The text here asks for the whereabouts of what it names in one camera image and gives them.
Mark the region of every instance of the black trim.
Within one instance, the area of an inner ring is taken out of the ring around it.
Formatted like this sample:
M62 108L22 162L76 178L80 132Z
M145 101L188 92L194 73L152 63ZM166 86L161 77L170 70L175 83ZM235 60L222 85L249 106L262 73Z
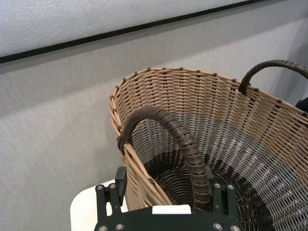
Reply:
M146 28L151 28L151 27L154 27L154 26L160 26L160 25L163 25L163 24L173 23L173 22L176 22L176 21L181 21L181 20L184 20L184 19L198 17L198 16L202 16L202 15L205 15L205 14L209 14L209 13L215 13L215 12L224 11L224 10L228 10L228 9L235 8L235 7L245 6L245 5L255 3L255 2L259 2L259 1L265 1L265 0L242 1L242 2L231 4L231 5L227 5L227 6L217 7L217 8L214 8L214 9L209 9L209 10L205 10L205 11L199 11L199 12L196 12L196 13L181 15L181 16L168 18L168 19L164 19L164 20L160 20L160 21L156 21L156 22L152 22L152 23L146 23L146 24L142 24L142 25L138 25L138 26L132 26L132 27L121 29L121 30L115 30L115 31L111 31L111 32L107 32L107 33L103 33L103 34L99 34L99 35L94 35L94 36L90 36L90 37L86 37L86 38L79 38L79 39L76 39L76 40L73 40L73 41L63 42L63 43L51 45L51 46L48 46L48 47L42 47L42 48L30 50L30 51L25 51L25 52L22 52L22 53L11 54L11 55L0 57L0 64L10 62L10 61L14 61L14 60L18 60L18 59L27 58L27 57L38 55L38 54L56 51L56 50L60 50L60 49L68 48L68 47L73 47L73 46L80 45L80 44L87 43L87 42L93 42L93 41L97 41L97 40L100 40L100 39L105 39L105 38L109 38L109 37L113 37L113 36L117 36L117 35L123 35L123 34L126 34L126 33L134 32L134 31L138 31L138 30L142 30L142 29L146 29Z

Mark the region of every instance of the white label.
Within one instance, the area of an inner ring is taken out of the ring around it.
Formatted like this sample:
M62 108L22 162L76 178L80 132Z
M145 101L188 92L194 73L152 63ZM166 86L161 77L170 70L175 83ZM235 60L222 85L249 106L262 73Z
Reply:
M152 214L191 214L189 205L156 205L152 207Z

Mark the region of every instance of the wicker basket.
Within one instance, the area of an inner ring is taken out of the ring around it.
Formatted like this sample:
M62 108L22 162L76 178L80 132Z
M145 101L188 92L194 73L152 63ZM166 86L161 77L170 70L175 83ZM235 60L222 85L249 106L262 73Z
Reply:
M128 170L130 209L206 208L205 163L216 181L235 185L245 230L308 230L308 114L250 86L269 66L308 78L304 67L275 60L252 68L242 83L199 70L148 68L116 86L109 111ZM171 135L170 121L181 128ZM188 143L200 152L185 149Z

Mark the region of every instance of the basket handle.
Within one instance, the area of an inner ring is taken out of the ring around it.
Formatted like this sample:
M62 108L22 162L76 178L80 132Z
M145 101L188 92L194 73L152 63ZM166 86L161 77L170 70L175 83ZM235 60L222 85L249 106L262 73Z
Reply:
M158 122L176 141L185 157L190 174L194 207L207 210L209 205L209 183L202 155L188 128L183 126L168 111L157 107L144 107L134 111L129 116L118 139L119 150L124 154L125 142L131 141L131 135L136 125L144 119L152 119Z
M250 69L250 71L247 72L245 77L242 79L242 82L239 86L239 92L243 95L246 95L246 90L248 85L250 84L251 77L255 75L260 70L271 67L271 66L278 66L278 67L284 67L288 68L292 71L296 71L297 73L300 73L302 76L304 76L306 79L308 79L308 70L299 64L296 64L294 62L288 61L288 60L269 60L263 63L260 63L253 68Z

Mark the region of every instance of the white ceiling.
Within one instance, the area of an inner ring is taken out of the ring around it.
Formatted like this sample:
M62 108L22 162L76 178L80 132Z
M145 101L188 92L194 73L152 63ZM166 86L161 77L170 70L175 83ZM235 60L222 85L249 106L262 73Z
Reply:
M0 57L243 0L2 0Z

